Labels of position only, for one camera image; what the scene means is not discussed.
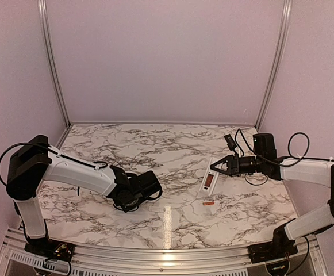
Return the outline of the white remote control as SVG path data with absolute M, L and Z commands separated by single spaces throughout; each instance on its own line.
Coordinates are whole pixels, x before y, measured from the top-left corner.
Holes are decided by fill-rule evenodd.
M 213 194 L 214 188 L 218 181 L 219 172 L 212 170 L 210 167 L 213 163 L 217 162 L 218 159 L 211 157 L 206 168 L 202 183 L 200 185 L 199 191 L 204 195 L 210 196 Z

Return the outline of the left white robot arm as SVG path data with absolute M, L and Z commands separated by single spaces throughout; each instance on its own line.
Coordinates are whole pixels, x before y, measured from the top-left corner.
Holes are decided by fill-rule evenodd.
M 60 182 L 96 192 L 113 200 L 114 207 L 125 213 L 163 194 L 153 171 L 137 175 L 102 161 L 78 159 L 51 146 L 44 135 L 15 147 L 18 151 L 10 157 L 6 192 L 17 206 L 27 237 L 44 256 L 53 254 L 56 247 L 48 238 L 37 198 L 42 182 Z

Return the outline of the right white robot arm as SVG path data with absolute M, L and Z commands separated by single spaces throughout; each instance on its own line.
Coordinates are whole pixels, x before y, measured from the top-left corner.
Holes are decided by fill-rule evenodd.
M 329 200 L 274 230 L 267 252 L 274 258 L 282 256 L 298 238 L 322 232 L 334 226 L 334 159 L 310 158 L 306 154 L 278 157 L 271 133 L 253 135 L 250 155 L 239 154 L 240 147 L 231 135 L 225 140 L 232 155 L 212 163 L 210 169 L 219 174 L 236 176 L 261 173 L 268 179 L 308 183 L 329 189 Z

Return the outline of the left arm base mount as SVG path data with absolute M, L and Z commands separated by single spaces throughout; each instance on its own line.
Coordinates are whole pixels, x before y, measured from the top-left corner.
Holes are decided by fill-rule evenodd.
M 70 262 L 74 253 L 74 244 L 49 238 L 30 239 L 25 245 L 25 251 L 43 256 L 49 260 Z

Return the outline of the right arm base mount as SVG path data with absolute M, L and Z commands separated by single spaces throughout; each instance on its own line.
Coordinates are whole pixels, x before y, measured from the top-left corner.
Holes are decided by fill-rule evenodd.
M 272 241 L 252 244 L 248 247 L 249 258 L 252 263 L 286 258 L 297 253 L 296 243 L 287 237 L 285 225 L 281 225 L 273 231 Z

